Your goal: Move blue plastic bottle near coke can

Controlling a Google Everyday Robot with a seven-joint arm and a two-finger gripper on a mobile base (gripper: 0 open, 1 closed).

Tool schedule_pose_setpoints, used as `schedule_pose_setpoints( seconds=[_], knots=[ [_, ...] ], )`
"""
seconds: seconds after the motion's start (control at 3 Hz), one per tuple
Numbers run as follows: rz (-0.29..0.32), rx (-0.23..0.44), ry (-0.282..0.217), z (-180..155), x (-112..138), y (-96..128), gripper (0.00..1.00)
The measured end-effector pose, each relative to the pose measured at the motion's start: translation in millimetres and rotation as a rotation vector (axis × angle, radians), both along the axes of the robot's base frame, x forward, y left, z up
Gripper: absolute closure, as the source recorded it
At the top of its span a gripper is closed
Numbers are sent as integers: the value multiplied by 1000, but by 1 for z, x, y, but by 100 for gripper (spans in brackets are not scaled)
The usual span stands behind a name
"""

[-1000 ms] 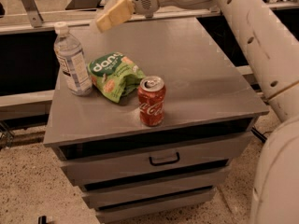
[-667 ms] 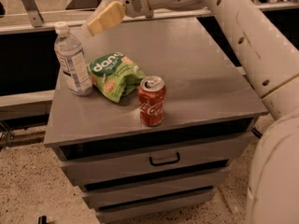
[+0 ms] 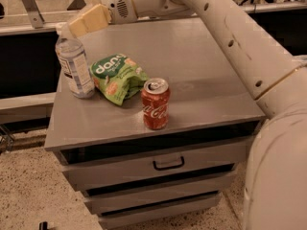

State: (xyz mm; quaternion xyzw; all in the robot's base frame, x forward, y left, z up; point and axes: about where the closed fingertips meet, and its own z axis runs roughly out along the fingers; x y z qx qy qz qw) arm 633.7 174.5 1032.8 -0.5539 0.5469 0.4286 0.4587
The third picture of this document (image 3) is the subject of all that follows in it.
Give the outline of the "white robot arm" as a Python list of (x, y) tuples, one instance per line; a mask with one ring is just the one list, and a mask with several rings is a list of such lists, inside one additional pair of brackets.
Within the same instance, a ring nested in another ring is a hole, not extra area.
[(307, 68), (232, 0), (85, 0), (68, 23), (72, 36), (123, 19), (195, 13), (251, 97), (267, 115), (250, 150), (244, 230), (307, 230)]

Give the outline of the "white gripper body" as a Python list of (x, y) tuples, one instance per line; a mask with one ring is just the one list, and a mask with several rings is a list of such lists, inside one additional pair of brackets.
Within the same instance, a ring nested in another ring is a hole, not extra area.
[(112, 24), (126, 24), (137, 21), (132, 0), (101, 0), (111, 13)]

